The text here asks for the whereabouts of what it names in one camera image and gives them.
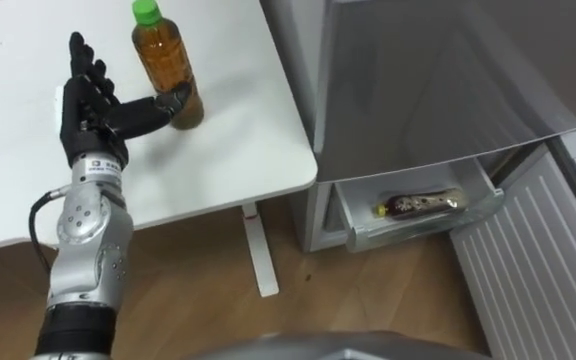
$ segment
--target white table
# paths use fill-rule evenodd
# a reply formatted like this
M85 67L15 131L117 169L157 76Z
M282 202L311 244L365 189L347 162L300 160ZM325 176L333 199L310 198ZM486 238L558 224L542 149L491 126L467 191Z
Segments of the white table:
M0 0L0 247L27 241L30 205L70 181L53 103L69 77L70 33L81 32L107 63L120 100L153 94L131 42L130 3ZM256 200L312 184L316 162L259 2L159 4L179 25L206 117L192 131L128 142L124 194L136 228L250 203L254 215ZM37 218L47 245L57 244L61 206Z

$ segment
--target brown liquid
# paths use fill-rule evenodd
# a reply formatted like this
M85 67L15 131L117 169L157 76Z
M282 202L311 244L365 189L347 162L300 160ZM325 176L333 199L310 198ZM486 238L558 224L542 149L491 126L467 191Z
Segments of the brown liquid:
M192 95L171 124L178 129L198 126L204 118L204 106L177 25L165 18L153 26L137 25L132 41L158 93L170 91L182 81L191 83Z

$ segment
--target refrigerator door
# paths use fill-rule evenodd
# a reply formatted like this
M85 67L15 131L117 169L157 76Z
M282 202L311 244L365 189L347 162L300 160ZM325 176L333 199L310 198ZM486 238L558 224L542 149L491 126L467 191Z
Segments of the refrigerator door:
M318 89L320 182L576 129L576 0L332 1Z

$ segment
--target refrigerator drawer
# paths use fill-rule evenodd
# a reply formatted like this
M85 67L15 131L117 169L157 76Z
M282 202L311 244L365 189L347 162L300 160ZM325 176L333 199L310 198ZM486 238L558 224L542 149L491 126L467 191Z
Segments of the refrigerator drawer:
M375 215L384 194L415 194L460 188L469 199L466 211L393 220ZM494 214L503 203L503 190L495 189L476 159L459 160L419 169L335 184L336 202L351 252L363 251L452 229Z

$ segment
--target silver robotic arm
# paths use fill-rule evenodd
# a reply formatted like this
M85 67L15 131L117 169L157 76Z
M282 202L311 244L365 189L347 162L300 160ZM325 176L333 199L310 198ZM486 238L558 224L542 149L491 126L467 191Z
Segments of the silver robotic arm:
M57 224L59 253L33 360L110 359L133 233L119 161L104 153L79 155L65 197Z
M119 103L105 64L74 33L72 77L64 87L60 138L72 168L71 184L47 193L33 206L29 227L39 245L34 216L64 197L57 224L59 252L50 271L44 323L32 360L109 360L126 281L132 218L121 191L128 164L124 140L166 125L179 113L190 86L179 84L157 97Z

